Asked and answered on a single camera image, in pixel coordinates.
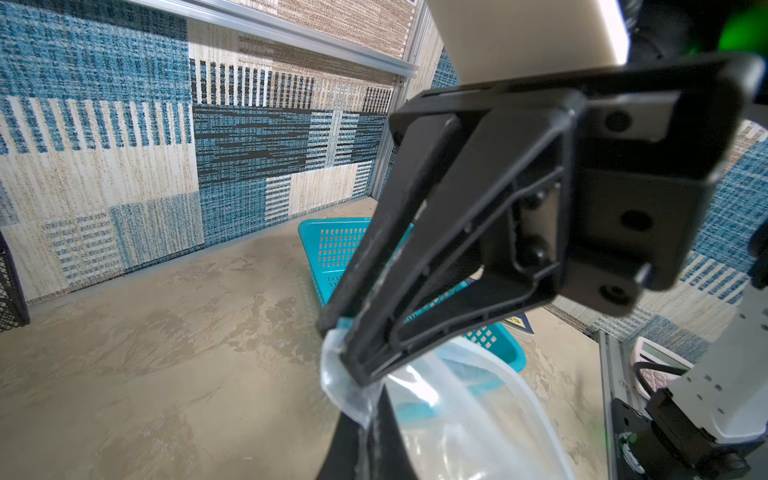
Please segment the teal plastic basket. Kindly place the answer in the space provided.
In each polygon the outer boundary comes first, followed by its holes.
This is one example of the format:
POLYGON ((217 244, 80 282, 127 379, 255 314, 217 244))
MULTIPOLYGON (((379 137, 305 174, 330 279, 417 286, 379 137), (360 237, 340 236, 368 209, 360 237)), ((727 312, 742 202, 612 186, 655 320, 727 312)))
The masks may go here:
MULTIPOLYGON (((370 224, 368 218, 311 219, 301 222, 298 234, 309 261, 313 286, 321 306, 330 300, 370 224)), ((464 334, 516 372, 527 365, 522 346, 502 320, 464 334)))

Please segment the clear zip top bag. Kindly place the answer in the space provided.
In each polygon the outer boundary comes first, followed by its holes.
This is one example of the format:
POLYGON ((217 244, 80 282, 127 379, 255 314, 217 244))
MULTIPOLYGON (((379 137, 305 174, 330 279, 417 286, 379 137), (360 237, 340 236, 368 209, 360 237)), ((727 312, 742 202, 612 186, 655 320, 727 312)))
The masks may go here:
POLYGON ((374 478, 374 418, 383 388, 417 479, 572 479, 552 422, 524 379, 465 339, 451 340, 361 387, 341 362, 344 329, 322 345, 320 384, 366 431, 357 479, 374 478))

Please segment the white calculator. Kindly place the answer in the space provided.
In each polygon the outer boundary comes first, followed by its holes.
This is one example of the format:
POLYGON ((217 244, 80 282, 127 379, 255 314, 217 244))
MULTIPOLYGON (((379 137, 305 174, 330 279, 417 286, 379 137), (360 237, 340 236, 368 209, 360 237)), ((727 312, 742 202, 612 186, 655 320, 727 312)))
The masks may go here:
POLYGON ((679 354, 642 336, 635 340, 631 351, 630 366, 636 363, 654 365, 654 368, 641 368, 634 374, 636 389, 646 400, 680 376, 677 372, 669 372, 670 368, 687 371, 694 366, 679 354))

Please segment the blue booklet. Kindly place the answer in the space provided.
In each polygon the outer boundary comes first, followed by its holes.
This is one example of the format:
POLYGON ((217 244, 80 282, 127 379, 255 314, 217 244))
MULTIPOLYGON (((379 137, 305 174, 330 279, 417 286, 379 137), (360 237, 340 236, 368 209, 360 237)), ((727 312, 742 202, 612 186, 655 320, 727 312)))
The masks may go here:
POLYGON ((516 315, 508 316, 502 320, 502 322, 510 328, 518 330, 528 335, 533 335, 534 330, 530 324, 530 321, 525 313, 519 313, 516 315))

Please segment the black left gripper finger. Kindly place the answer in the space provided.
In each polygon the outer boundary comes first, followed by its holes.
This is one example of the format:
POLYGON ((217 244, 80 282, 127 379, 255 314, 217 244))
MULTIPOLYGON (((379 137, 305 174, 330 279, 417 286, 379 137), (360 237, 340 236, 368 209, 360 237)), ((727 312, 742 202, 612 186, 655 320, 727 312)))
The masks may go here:
POLYGON ((374 478, 417 479, 386 388, 382 390, 374 418, 374 478))
POLYGON ((368 385, 477 327, 551 300, 567 241, 567 115, 455 114, 464 136, 354 319, 341 351, 368 385))
POLYGON ((366 431, 355 420, 341 413, 326 458, 317 480, 354 480, 366 431))
POLYGON ((320 335, 362 311, 429 188, 444 173, 447 149, 463 136, 455 114, 423 116, 408 127, 371 223, 316 322, 320 335))

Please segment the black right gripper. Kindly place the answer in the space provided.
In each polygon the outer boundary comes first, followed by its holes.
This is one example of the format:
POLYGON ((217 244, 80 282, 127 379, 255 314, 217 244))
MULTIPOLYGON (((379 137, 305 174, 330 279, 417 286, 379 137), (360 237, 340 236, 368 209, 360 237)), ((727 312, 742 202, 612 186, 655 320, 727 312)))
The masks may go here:
POLYGON ((730 52, 578 74, 590 110, 564 297, 620 317, 674 286, 764 73, 730 52))

